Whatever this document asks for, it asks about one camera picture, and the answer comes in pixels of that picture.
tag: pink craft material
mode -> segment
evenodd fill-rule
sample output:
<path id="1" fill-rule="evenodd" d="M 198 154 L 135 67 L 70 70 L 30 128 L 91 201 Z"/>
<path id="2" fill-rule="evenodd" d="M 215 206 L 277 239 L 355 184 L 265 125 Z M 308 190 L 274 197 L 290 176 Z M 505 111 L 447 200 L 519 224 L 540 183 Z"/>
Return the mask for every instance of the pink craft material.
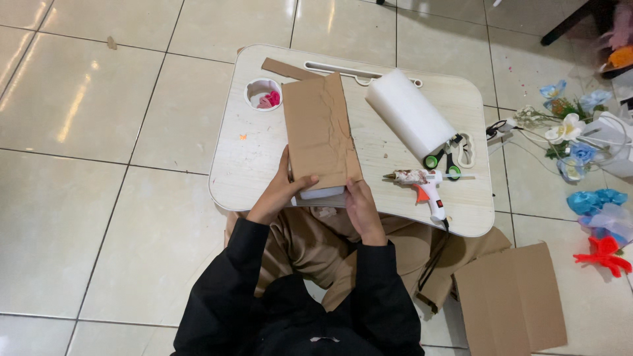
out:
<path id="1" fill-rule="evenodd" d="M 279 105 L 280 97 L 279 97 L 279 93 L 276 91 L 272 91 L 270 92 L 270 94 L 266 95 L 266 99 L 270 101 L 270 104 L 272 106 Z"/>
<path id="2" fill-rule="evenodd" d="M 270 108 L 273 107 L 273 105 L 266 98 L 266 96 L 262 96 L 260 98 L 260 104 L 257 106 L 257 109 L 270 109 Z"/>

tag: orange trigger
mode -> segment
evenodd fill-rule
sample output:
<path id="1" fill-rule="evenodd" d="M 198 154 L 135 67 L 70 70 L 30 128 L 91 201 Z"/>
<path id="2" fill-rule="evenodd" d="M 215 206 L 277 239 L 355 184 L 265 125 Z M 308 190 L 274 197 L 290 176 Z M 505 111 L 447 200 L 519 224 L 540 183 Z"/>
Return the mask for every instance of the orange trigger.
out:
<path id="1" fill-rule="evenodd" d="M 420 203 L 423 200 L 429 200 L 429 196 L 424 192 L 422 187 L 418 184 L 414 184 L 413 187 L 418 191 L 418 199 L 415 201 L 416 203 Z"/>

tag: black jacket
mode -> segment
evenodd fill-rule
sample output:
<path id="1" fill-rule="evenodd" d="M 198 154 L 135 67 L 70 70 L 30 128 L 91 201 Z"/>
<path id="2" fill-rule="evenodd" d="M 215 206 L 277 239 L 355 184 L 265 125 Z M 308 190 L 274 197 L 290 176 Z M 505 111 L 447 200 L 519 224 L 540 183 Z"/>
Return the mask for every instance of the black jacket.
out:
<path id="1" fill-rule="evenodd" d="M 358 244 L 356 287 L 326 313 L 297 274 L 275 280 L 262 298 L 253 296 L 268 231 L 237 221 L 228 247 L 191 289 L 172 356 L 424 355 L 420 320 L 396 272 L 391 242 Z"/>

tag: glue gun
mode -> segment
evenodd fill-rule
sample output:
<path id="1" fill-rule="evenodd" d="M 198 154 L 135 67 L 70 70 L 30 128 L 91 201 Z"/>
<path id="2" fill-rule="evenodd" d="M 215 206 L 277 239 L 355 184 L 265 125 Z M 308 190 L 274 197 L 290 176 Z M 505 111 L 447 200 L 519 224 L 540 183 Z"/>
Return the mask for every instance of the glue gun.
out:
<path id="1" fill-rule="evenodd" d="M 393 179 L 396 184 L 411 184 L 418 191 L 416 203 L 423 200 L 429 201 L 431 207 L 431 220 L 442 221 L 446 219 L 444 204 L 439 198 L 436 185 L 442 182 L 442 173 L 438 170 L 425 169 L 395 170 L 392 174 L 383 175 L 384 178 Z"/>

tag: scissors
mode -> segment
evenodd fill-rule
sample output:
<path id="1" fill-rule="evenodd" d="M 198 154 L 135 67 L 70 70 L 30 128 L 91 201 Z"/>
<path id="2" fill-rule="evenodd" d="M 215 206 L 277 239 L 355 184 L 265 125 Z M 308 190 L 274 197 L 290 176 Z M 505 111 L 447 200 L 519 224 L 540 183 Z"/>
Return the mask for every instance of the scissors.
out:
<path id="1" fill-rule="evenodd" d="M 442 160 L 442 156 L 446 154 L 446 174 L 461 174 L 459 167 L 453 162 L 453 152 L 451 152 L 451 141 L 446 141 L 444 148 L 440 149 L 436 155 L 428 155 L 422 160 L 422 165 L 426 169 L 435 169 L 437 164 Z M 447 177 L 450 181 L 457 181 L 459 177 Z"/>

